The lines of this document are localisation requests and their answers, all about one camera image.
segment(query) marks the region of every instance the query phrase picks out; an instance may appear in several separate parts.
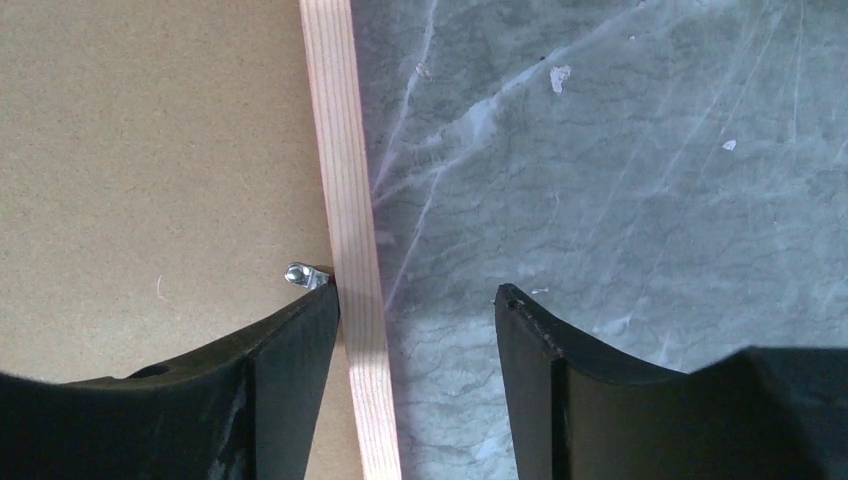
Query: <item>wooden strip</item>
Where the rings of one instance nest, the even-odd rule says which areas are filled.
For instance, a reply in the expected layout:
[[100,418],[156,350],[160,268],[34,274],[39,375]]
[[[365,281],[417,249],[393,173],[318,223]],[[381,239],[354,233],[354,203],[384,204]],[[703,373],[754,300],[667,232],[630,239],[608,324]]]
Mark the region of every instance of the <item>wooden strip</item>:
[[364,478],[400,479],[350,3],[300,14]]

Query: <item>white speck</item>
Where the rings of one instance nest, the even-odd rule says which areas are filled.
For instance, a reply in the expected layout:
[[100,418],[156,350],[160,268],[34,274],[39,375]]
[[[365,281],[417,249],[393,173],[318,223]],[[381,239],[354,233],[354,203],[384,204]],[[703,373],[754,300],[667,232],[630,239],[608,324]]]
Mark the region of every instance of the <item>white speck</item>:
[[429,70],[429,69],[427,69],[427,66],[426,66],[426,65],[424,65],[423,63],[420,63],[420,62],[419,62],[419,63],[418,63],[418,65],[416,65],[416,66],[415,66],[415,73],[417,73],[417,74],[418,74],[418,75],[420,75],[422,78],[425,78],[425,79],[427,79],[427,80],[432,80],[432,79],[433,79],[433,76],[432,76],[432,75],[430,75],[430,70]]
[[551,68],[551,88],[556,93],[562,93],[562,83],[571,77],[571,67],[563,65]]
[[657,361],[654,362],[661,367],[668,366],[668,347],[671,345],[671,328],[665,332],[665,340],[663,340],[662,348],[657,353]]
[[395,236],[385,230],[377,230],[375,237],[377,245],[395,245],[397,243],[395,242]]
[[477,453],[474,455],[474,458],[477,460],[485,460],[495,453],[497,453],[502,447],[502,436],[497,437],[489,437],[480,444],[480,448],[477,450]]
[[239,174],[239,180],[241,180],[241,184],[244,185],[244,188],[246,188],[250,193],[253,193],[253,189],[250,188],[247,185],[247,182],[244,181],[244,174]]
[[159,286],[162,285],[162,275],[159,275],[159,279],[156,280],[156,296],[159,297],[159,300],[165,300],[165,297],[162,296],[159,290]]
[[522,277],[535,277],[545,270],[545,265],[519,263],[515,268],[515,272]]
[[605,334],[605,335],[621,335],[627,330],[627,327],[630,326],[630,318],[631,315],[625,315],[621,318],[617,318],[603,327],[595,326],[592,327],[592,333],[595,334]]
[[442,143],[442,132],[436,132],[425,138],[421,145],[423,147],[435,147],[440,143]]

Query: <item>black curved bracket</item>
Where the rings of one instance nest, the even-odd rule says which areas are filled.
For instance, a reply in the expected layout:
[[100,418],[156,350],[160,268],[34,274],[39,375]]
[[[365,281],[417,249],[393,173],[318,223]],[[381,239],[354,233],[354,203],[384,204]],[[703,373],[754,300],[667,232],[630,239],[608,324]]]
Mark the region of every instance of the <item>black curved bracket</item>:
[[521,480],[848,479],[848,350],[747,348],[685,375],[514,285],[495,305]]
[[0,478],[301,479],[338,324],[328,284],[125,379],[0,374]]

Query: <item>brown fiberboard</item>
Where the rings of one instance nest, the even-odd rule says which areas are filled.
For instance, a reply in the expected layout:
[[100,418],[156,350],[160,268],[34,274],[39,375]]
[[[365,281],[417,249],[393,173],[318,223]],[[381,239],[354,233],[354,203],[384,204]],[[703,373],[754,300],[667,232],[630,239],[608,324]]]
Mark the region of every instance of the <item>brown fiberboard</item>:
[[[125,376],[330,263],[296,0],[9,0],[0,46],[0,369]],[[361,478],[347,370],[307,478]]]

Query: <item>white vein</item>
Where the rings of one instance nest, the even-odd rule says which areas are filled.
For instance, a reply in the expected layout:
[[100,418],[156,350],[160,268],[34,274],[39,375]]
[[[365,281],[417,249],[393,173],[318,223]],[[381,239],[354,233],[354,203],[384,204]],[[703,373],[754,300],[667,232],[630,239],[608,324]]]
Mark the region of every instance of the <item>white vein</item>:
[[677,322],[675,321],[674,324],[668,330],[666,330],[665,339],[663,339],[662,347],[660,348],[660,351],[657,355],[657,365],[668,365],[668,347],[671,345],[671,331],[674,330],[676,327]]
[[804,44],[804,3],[801,0],[801,18],[798,20],[798,53],[795,63],[795,102],[792,107],[792,143],[798,139],[798,87],[801,84],[801,62],[803,61],[803,44]]
[[400,132],[403,130],[403,124],[406,121],[406,117],[409,115],[409,98],[412,96],[412,92],[415,90],[415,87],[418,85],[418,81],[421,78],[421,75],[418,73],[417,66],[425,65],[427,57],[430,55],[430,45],[433,43],[433,33],[435,31],[434,19],[436,17],[436,7],[438,5],[439,0],[433,0],[430,3],[430,9],[427,11],[427,25],[424,27],[424,39],[421,46],[421,53],[418,56],[416,68],[413,69],[412,74],[409,76],[409,80],[406,81],[406,91],[403,92],[403,100],[401,101],[400,111],[398,112],[397,119],[392,127],[392,133],[389,134],[389,142],[386,145],[386,152],[383,154],[383,159],[380,161],[380,170],[377,173],[377,178],[374,180],[374,186],[371,189],[372,196],[386,179],[392,164],[394,164],[395,159],[397,158],[397,152],[395,151],[394,146],[397,142],[398,135],[400,135]]
[[[721,138],[721,137],[724,136],[724,132],[725,132],[725,130],[727,130],[727,126],[730,124],[730,121],[733,119],[733,116],[736,113],[736,110],[739,108],[739,105],[742,103],[742,99],[745,97],[745,93],[748,91],[748,86],[751,84],[751,79],[754,77],[754,74],[759,69],[760,60],[762,60],[763,55],[765,54],[766,50],[768,49],[769,45],[771,44],[771,40],[772,40],[772,37],[774,37],[774,32],[777,29],[777,25],[780,23],[780,19],[783,18],[783,14],[785,12],[786,12],[786,7],[783,8],[783,11],[781,11],[779,19],[776,22],[774,22],[773,28],[772,28],[771,32],[769,33],[769,36],[766,39],[765,43],[763,44],[763,48],[760,49],[760,54],[757,56],[757,60],[754,62],[754,66],[751,68],[751,71],[748,73],[748,76],[745,79],[745,83],[742,86],[742,91],[739,93],[739,97],[736,99],[736,103],[733,104],[733,108],[730,110],[730,114],[727,116],[727,120],[724,121],[724,124],[722,124],[721,129],[719,130],[718,138]],[[701,183],[701,178],[704,176],[704,172],[706,172],[707,167],[709,166],[709,164],[710,164],[710,162],[713,158],[713,154],[715,153],[716,148],[717,148],[716,146],[713,146],[713,148],[710,149],[710,152],[707,154],[707,158],[706,158],[706,160],[704,160],[704,164],[701,166],[701,171],[698,172],[698,176],[695,178],[695,185],[698,185],[698,184]],[[689,195],[686,196],[686,200],[684,202],[683,208],[681,209],[681,212],[686,210],[686,208],[689,205],[689,202],[692,200],[692,191],[694,191],[694,189],[690,190]],[[636,309],[639,306],[639,302],[641,302],[642,298],[645,296],[645,292],[648,289],[648,285],[653,280],[654,274],[656,274],[657,268],[659,267],[660,262],[662,261],[663,257],[665,256],[666,251],[668,250],[668,246],[671,243],[671,237],[673,236],[673,233],[674,233],[674,230],[672,230],[672,232],[669,232],[669,234],[666,236],[665,244],[663,245],[663,248],[660,251],[659,255],[657,255],[657,259],[656,259],[656,261],[654,261],[653,268],[651,269],[650,273],[648,273],[647,279],[645,280],[645,283],[642,286],[642,291],[639,294],[639,297],[636,299],[636,302],[634,302],[634,304],[633,304],[633,308],[631,309],[632,312],[636,311]]]
[[[669,162],[668,166],[665,169],[665,172],[663,172],[663,176],[662,176],[662,180],[660,181],[660,185],[664,184],[667,181],[668,175],[671,173],[672,169],[677,164],[677,160],[683,154],[684,150],[686,150],[686,147],[689,146],[689,143],[695,137],[695,134],[698,133],[698,131],[700,131],[701,126],[707,120],[707,117],[709,117],[710,113],[712,113],[713,109],[715,109],[716,104],[718,103],[721,96],[724,94],[724,91],[727,89],[727,86],[730,84],[730,80],[733,78],[733,74],[736,73],[736,71],[738,71],[738,70],[734,70],[733,67],[738,65],[738,63],[748,54],[748,51],[754,45],[754,36],[759,31],[757,29],[757,24],[759,23],[759,19],[765,13],[766,8],[768,8],[768,4],[763,6],[762,11],[760,12],[759,17],[757,18],[757,21],[754,22],[754,25],[751,28],[751,33],[748,35],[748,39],[746,40],[745,51],[742,52],[741,54],[737,55],[736,58],[734,58],[734,61],[731,64],[731,67],[728,68],[727,73],[724,75],[724,78],[722,78],[721,83],[719,84],[719,89],[716,92],[716,95],[713,97],[713,101],[710,104],[709,108],[707,108],[707,111],[698,120],[698,123],[695,124],[695,127],[689,132],[688,135],[686,135],[686,138],[683,140],[683,146],[680,147],[680,149],[677,151],[677,153],[675,153],[674,156],[671,158],[671,162]],[[783,19],[783,13],[785,11],[786,11],[786,9],[784,8],[783,12],[781,12],[780,16],[777,18],[777,21],[775,21],[774,24],[772,25],[771,34],[769,34],[769,41],[771,41],[771,37],[772,37],[772,35],[774,35],[774,31],[777,29],[777,26],[780,24],[780,20]],[[762,53],[760,54],[760,57],[757,58],[757,64],[759,64],[760,59],[762,59]]]
[[848,138],[846,138],[842,145],[839,146],[839,150],[836,151],[836,155],[833,156],[833,163],[839,162],[839,159],[842,158],[842,153],[845,151],[845,146],[848,145]]
[[556,219],[557,210],[559,210],[559,193],[554,193],[554,200],[556,203],[554,204],[554,208],[551,209],[551,217],[548,219],[548,223],[545,224],[545,233],[548,233],[548,230],[551,228],[551,224],[554,223]]
[[[530,67],[524,69],[518,75],[515,75],[514,77],[508,79],[504,83],[504,85],[500,88],[500,90],[495,92],[492,96],[485,98],[483,100],[480,100],[479,102],[475,103],[462,116],[460,116],[459,118],[457,118],[456,120],[454,120],[450,124],[446,125],[437,134],[431,135],[431,137],[434,137],[434,136],[437,136],[437,135],[440,136],[443,132],[446,132],[448,130],[454,130],[454,131],[458,132],[459,135],[461,136],[462,145],[464,146],[464,148],[462,148],[460,153],[458,155],[456,155],[453,159],[449,160],[448,162],[446,162],[444,164],[434,166],[426,174],[428,176],[431,175],[431,174],[435,174],[435,178],[433,179],[433,183],[430,185],[430,189],[427,193],[427,200],[425,200],[424,206],[421,209],[421,213],[418,216],[418,221],[416,222],[416,225],[415,225],[415,230],[414,230],[415,233],[413,235],[412,241],[410,242],[409,247],[407,248],[406,253],[404,254],[403,260],[401,261],[400,268],[398,269],[398,273],[397,273],[397,275],[395,275],[395,280],[394,280],[394,282],[392,282],[392,286],[389,289],[388,294],[386,295],[386,300],[385,300],[385,305],[384,305],[384,308],[386,310],[389,310],[391,308],[391,306],[394,302],[395,296],[397,294],[397,291],[398,291],[398,286],[400,285],[401,280],[403,279],[404,274],[406,273],[406,269],[409,265],[409,261],[410,261],[410,258],[412,257],[412,253],[415,251],[416,247],[418,246],[418,241],[421,238],[421,232],[424,228],[424,220],[425,220],[427,214],[430,212],[430,209],[432,207],[433,197],[436,193],[436,189],[438,187],[439,180],[442,178],[442,175],[444,173],[453,169],[457,165],[462,164],[464,161],[471,158],[474,155],[474,153],[478,152],[483,147],[485,147],[486,145],[489,144],[489,140],[494,135],[495,130],[496,130],[495,125],[494,125],[494,118],[495,118],[495,113],[498,111],[498,108],[500,107],[501,100],[505,96],[507,96],[512,90],[516,89],[519,86],[524,85],[530,78],[532,78],[537,72],[539,72],[540,70],[545,68],[547,65],[552,64],[553,62],[556,62],[559,58],[565,56],[566,54],[568,54],[572,50],[586,47],[586,46],[592,44],[594,41],[599,40],[603,35],[607,34],[611,29],[613,29],[616,26],[620,26],[621,24],[623,24],[623,22],[626,19],[628,19],[630,17],[630,15],[633,14],[633,12],[636,12],[641,8],[642,8],[642,6],[640,5],[640,6],[637,6],[633,9],[631,9],[631,10],[620,13],[620,14],[616,15],[615,17],[612,17],[612,18],[604,21],[599,26],[597,26],[595,29],[593,29],[591,32],[589,32],[585,36],[577,39],[573,43],[571,43],[567,46],[564,46],[564,47],[558,47],[558,48],[554,49],[553,51],[551,51],[550,54],[548,54],[545,57],[546,58],[545,60],[542,60],[540,62],[537,62],[537,63],[531,65]],[[416,179],[415,177],[410,176],[410,177],[407,178],[407,180],[405,180],[404,183],[406,183],[406,185],[410,185],[414,182],[420,182],[420,181],[421,181],[420,178]],[[395,192],[399,192],[401,189],[402,188],[397,188],[397,186],[395,186],[395,188],[393,188],[392,190],[395,191]],[[389,198],[389,196],[387,196],[387,195],[377,197],[376,199],[374,199],[374,201],[372,203],[373,207],[374,208],[379,207],[384,201],[388,200],[388,198]]]
[[430,212],[430,208],[433,205],[433,195],[436,193],[436,187],[439,185],[441,175],[442,171],[437,173],[436,178],[433,179],[432,185],[430,185],[430,191],[427,194],[427,201],[424,202],[424,207],[421,208],[421,213],[418,215],[418,221],[415,223],[415,235],[412,237],[412,242],[409,243],[409,248],[406,249],[406,254],[403,256],[403,261],[401,262],[398,273],[395,276],[395,281],[392,282],[392,288],[389,289],[389,294],[386,296],[386,301],[383,306],[385,310],[389,310],[391,308],[392,303],[395,300],[395,294],[397,294],[400,281],[406,273],[406,268],[409,265],[409,259],[412,257],[412,252],[415,250],[415,247],[418,246],[418,239],[421,238],[421,231],[424,229],[424,219],[427,217],[427,213]]
[[606,335],[622,335],[628,327],[630,327],[630,320],[633,318],[632,315],[625,315],[621,318],[617,318],[610,322],[607,322],[603,327],[594,326],[592,327],[592,333],[594,334],[606,334]]
[[[659,115],[659,113],[662,111],[666,102],[671,97],[672,92],[674,92],[674,88],[669,88],[668,92],[666,92],[665,97],[660,102],[659,106],[657,107],[657,111],[654,112],[654,115],[653,115],[654,117],[657,117]],[[618,174],[618,179],[616,180],[615,185],[613,185],[612,189],[610,190],[610,193],[607,196],[607,200],[606,200],[606,202],[604,202],[604,206],[601,208],[601,213],[598,215],[598,219],[595,221],[595,226],[592,228],[592,230],[589,231],[589,235],[586,237],[587,243],[591,242],[592,239],[595,237],[595,233],[598,231],[598,228],[601,226],[601,223],[603,222],[604,217],[606,217],[606,214],[609,211],[609,207],[612,204],[612,199],[618,193],[618,190],[621,187],[621,183],[624,181],[624,178],[627,176],[627,172],[630,171],[630,164],[633,163],[633,159],[636,157],[636,154],[639,153],[642,150],[642,145],[644,145],[644,142],[640,143],[638,148],[634,148],[633,153],[631,153],[630,157],[627,159],[627,161],[624,162],[624,168],[622,168],[621,173]]]
[[[548,55],[545,56],[545,60],[537,62],[531,65],[530,67],[526,68],[525,70],[521,71],[514,77],[509,78],[506,82],[504,82],[503,86],[492,96],[484,98],[483,100],[480,100],[479,102],[475,103],[468,110],[466,110],[465,113],[463,113],[459,118],[445,125],[441,129],[439,129],[438,132],[428,137],[430,139],[439,138],[443,136],[446,132],[455,132],[459,134],[460,137],[462,137],[462,148],[460,149],[460,153],[457,156],[455,156],[451,160],[448,160],[444,164],[432,167],[430,170],[424,172],[423,174],[408,175],[403,181],[385,190],[382,195],[375,196],[374,194],[377,192],[377,187],[385,180],[386,173],[388,172],[389,167],[396,159],[396,153],[392,148],[392,139],[396,137],[396,132],[400,128],[399,124],[396,125],[392,131],[391,136],[389,137],[390,147],[387,148],[386,156],[380,165],[380,173],[378,173],[377,175],[375,187],[372,190],[373,207],[377,208],[381,206],[395,194],[401,192],[402,190],[411,185],[421,183],[422,181],[424,181],[424,179],[436,174],[437,172],[452,169],[453,167],[459,165],[464,160],[467,160],[468,158],[473,156],[474,153],[488,145],[488,140],[491,137],[491,134],[494,133],[494,131],[493,129],[489,129],[487,127],[490,127],[492,125],[495,113],[498,111],[501,105],[501,100],[503,100],[504,97],[506,97],[513,90],[515,90],[516,87],[523,86],[540,70],[543,70],[548,66],[555,64],[560,58],[572,52],[573,50],[587,47],[593,42],[603,38],[603,36],[609,33],[610,30],[612,30],[613,28],[623,26],[624,21],[627,20],[634,12],[640,10],[641,8],[641,6],[637,6],[631,10],[620,13],[604,21],[591,32],[587,33],[583,37],[580,37],[571,44],[555,48]],[[403,110],[403,115],[405,116],[407,112],[408,107]]]
[[824,319],[827,314],[827,307],[830,305],[830,302],[833,300],[833,295],[836,293],[836,290],[842,286],[842,281],[835,281],[833,285],[830,286],[830,289],[822,300],[821,309],[819,312],[819,318]]

